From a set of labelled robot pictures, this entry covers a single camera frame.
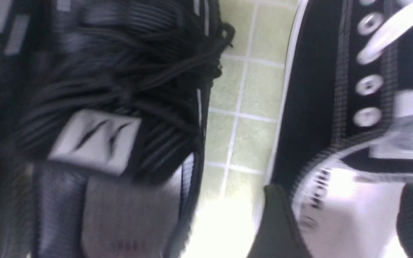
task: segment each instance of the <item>silver eyelet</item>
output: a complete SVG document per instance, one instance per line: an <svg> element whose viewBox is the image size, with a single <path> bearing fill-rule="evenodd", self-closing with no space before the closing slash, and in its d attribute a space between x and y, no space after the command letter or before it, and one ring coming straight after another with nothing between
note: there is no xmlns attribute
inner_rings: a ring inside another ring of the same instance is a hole
<svg viewBox="0 0 413 258"><path fill-rule="evenodd" d="M359 3L364 6L372 5L374 2L375 0L359 0Z"/></svg>
<svg viewBox="0 0 413 258"><path fill-rule="evenodd" d="M383 15L381 13L371 13L366 15L358 24L358 33L368 35L374 32L383 23Z"/></svg>
<svg viewBox="0 0 413 258"><path fill-rule="evenodd" d="M369 75L362 78L356 84L356 92L359 95L366 96L375 93L383 85L383 78L380 75Z"/></svg>
<svg viewBox="0 0 413 258"><path fill-rule="evenodd" d="M373 126L382 118L382 111L378 108L367 107L356 112L353 117L353 121L357 126L369 127Z"/></svg>

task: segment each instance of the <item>white shoelace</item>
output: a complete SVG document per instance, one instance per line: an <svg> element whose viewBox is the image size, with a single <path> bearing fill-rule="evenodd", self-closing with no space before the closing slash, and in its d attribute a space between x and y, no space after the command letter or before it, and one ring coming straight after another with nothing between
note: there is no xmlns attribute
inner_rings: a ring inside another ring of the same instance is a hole
<svg viewBox="0 0 413 258"><path fill-rule="evenodd" d="M364 49L359 52L357 61L365 65L376 60L385 47L397 40L412 26L413 2L395 13L374 33Z"/></svg>

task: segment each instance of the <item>tiled floor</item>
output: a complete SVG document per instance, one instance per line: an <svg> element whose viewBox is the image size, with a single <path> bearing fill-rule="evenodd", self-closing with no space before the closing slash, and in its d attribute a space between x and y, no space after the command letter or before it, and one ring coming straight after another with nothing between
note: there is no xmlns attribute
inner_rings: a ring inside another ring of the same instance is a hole
<svg viewBox="0 0 413 258"><path fill-rule="evenodd" d="M184 258L245 258L275 152L296 0L220 0L236 28L213 87L199 208Z"/></svg>

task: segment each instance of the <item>shoe tongue label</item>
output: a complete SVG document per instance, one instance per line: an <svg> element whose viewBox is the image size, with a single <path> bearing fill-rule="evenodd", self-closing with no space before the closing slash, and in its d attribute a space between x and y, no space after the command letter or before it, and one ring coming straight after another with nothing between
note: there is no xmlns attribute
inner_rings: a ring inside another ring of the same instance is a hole
<svg viewBox="0 0 413 258"><path fill-rule="evenodd" d="M140 126L139 118L78 111L59 134L48 159L119 176L128 165Z"/></svg>
<svg viewBox="0 0 413 258"><path fill-rule="evenodd" d="M413 90L396 95L394 122L380 142L371 147L370 155L413 159Z"/></svg>

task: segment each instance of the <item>black high-top sneaker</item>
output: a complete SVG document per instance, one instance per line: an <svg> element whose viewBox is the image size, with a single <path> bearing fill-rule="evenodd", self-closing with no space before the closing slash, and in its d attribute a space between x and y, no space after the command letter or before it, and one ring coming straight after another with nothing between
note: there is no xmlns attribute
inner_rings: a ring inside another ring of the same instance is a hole
<svg viewBox="0 0 413 258"><path fill-rule="evenodd" d="M311 255L404 255L393 243L413 182L413 1L301 1L286 67L271 183L290 192Z"/></svg>
<svg viewBox="0 0 413 258"><path fill-rule="evenodd" d="M57 0L52 31L17 140L34 161L32 256L178 257L234 28L216 0Z"/></svg>
<svg viewBox="0 0 413 258"><path fill-rule="evenodd" d="M25 258L31 243L29 172L9 135L20 117L41 18L39 1L0 0L0 258Z"/></svg>

